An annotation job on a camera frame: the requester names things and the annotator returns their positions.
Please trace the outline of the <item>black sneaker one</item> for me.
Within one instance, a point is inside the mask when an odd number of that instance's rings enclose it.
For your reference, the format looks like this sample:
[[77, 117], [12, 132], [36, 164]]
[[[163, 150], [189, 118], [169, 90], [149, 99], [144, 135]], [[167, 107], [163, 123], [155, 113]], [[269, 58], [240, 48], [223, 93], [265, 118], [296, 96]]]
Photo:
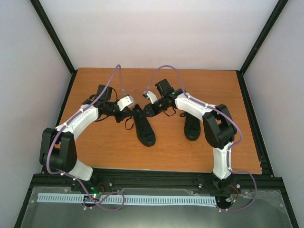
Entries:
[[[131, 130], [135, 125], [138, 140], [146, 147], [154, 146], [156, 143], [156, 136], [142, 108], [136, 104], [132, 108], [131, 114], [132, 115], [124, 122], [125, 129]], [[133, 124], [130, 128], [127, 128], [126, 123], [130, 119], [133, 119]]]

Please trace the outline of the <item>black sneaker with laces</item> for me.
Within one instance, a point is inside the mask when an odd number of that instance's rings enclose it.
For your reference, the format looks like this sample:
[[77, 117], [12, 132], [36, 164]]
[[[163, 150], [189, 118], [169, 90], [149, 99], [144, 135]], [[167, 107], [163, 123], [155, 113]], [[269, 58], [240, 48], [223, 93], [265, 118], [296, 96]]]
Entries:
[[181, 113], [180, 117], [185, 118], [185, 124], [184, 124], [185, 137], [189, 141], [196, 141], [200, 137], [200, 133], [201, 133], [200, 120], [187, 112]]

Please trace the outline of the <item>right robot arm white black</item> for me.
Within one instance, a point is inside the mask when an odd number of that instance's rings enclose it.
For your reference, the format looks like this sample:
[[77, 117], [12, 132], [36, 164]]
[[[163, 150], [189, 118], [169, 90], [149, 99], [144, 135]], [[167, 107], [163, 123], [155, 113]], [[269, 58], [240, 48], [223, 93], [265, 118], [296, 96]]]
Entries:
[[228, 108], [223, 104], [216, 106], [205, 103], [181, 88], [175, 90], [167, 79], [155, 86], [161, 98], [157, 98], [150, 90], [143, 93], [150, 100], [144, 107], [145, 115], [154, 117], [172, 107], [201, 121], [206, 141], [213, 150], [212, 185], [216, 192], [224, 192], [232, 181], [231, 149], [237, 133], [237, 126]]

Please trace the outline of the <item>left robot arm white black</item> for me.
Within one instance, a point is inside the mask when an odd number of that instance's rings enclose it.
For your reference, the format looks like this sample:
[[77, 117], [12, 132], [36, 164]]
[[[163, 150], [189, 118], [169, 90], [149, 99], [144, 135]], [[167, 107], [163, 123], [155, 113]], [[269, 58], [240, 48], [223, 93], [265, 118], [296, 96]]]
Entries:
[[42, 133], [39, 162], [50, 174], [69, 175], [82, 180], [88, 191], [98, 188], [99, 179], [93, 174], [93, 168], [77, 158], [76, 140], [92, 123], [99, 121], [102, 115], [113, 116], [121, 122], [131, 115], [130, 107], [134, 99], [125, 95], [111, 101], [114, 89], [100, 85], [97, 93], [86, 99], [75, 114], [55, 128], [46, 128]]

